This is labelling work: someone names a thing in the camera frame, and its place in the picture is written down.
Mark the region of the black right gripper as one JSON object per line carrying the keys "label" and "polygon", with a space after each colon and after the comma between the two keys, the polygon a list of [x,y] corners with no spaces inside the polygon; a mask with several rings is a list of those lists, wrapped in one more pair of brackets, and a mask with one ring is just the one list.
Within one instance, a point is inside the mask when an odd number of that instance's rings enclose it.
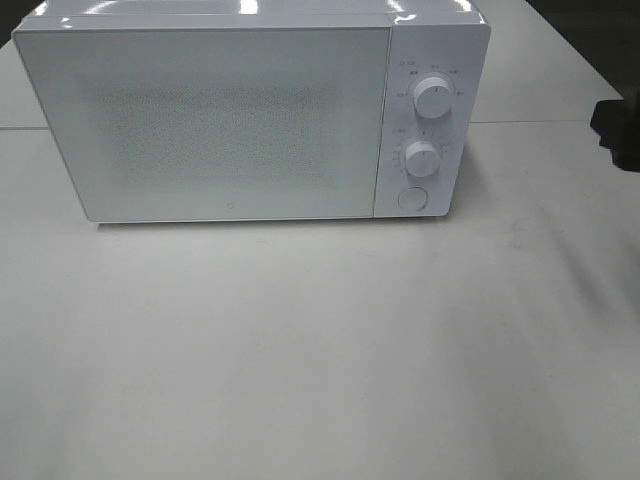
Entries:
{"label": "black right gripper", "polygon": [[591,129],[600,137],[599,145],[609,150],[612,163],[620,170],[639,172],[639,99],[596,103]]}

